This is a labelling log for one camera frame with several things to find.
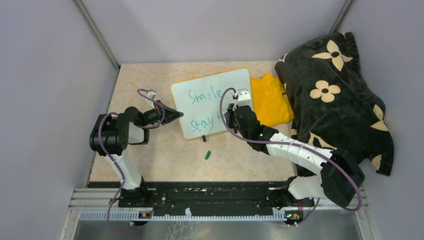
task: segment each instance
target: black blanket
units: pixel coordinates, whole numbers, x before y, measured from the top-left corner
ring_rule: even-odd
[[[282,56],[275,70],[294,112],[294,139],[347,149],[358,164],[369,159],[377,173],[390,175],[394,145],[383,121],[386,107],[361,76],[352,33],[308,41]],[[300,176],[310,175],[297,170]]]

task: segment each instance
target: table surface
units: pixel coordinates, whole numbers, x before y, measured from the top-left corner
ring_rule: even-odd
[[[109,112],[123,113],[134,106],[141,112],[152,107],[137,94],[137,89],[154,89],[155,100],[170,108],[175,103],[170,85],[176,81],[201,77],[216,72],[247,67],[250,77],[264,73],[276,76],[275,61],[180,62],[123,64],[110,102]],[[276,126],[290,135],[291,123]],[[284,181],[295,175],[293,164],[280,157],[253,150],[229,132],[186,140],[178,121],[150,130],[147,145],[128,146],[138,172],[148,182],[204,181]],[[211,151],[208,160],[205,155]],[[102,156],[94,160],[90,181],[118,181],[118,176]]]

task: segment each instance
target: fabric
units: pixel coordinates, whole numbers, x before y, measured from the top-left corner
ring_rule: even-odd
[[[394,144],[384,122],[386,106],[361,76],[351,32],[308,41],[282,56],[275,70],[294,111],[293,138],[347,149],[358,164],[369,159],[377,173],[390,175]]]
[[[293,120],[294,114],[283,85],[278,77],[265,73],[251,78],[253,109],[263,125],[273,127]]]

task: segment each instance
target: gray wall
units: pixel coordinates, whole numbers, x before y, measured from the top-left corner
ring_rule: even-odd
[[[84,0],[120,63],[277,60],[344,0]]]
[[[355,35],[362,74],[386,104],[392,176],[366,166],[365,189],[382,240],[424,238],[424,1],[358,0],[341,30]]]
[[[57,239],[115,71],[71,0],[0,3],[0,239]]]

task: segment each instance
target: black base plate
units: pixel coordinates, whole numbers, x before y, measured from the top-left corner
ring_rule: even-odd
[[[274,182],[146,182],[149,198],[154,202],[154,215],[183,216],[190,208],[192,216],[269,216],[273,207],[297,206],[269,201],[284,181]],[[119,182],[90,182],[89,188],[118,188]],[[304,207],[313,201],[302,200]]]

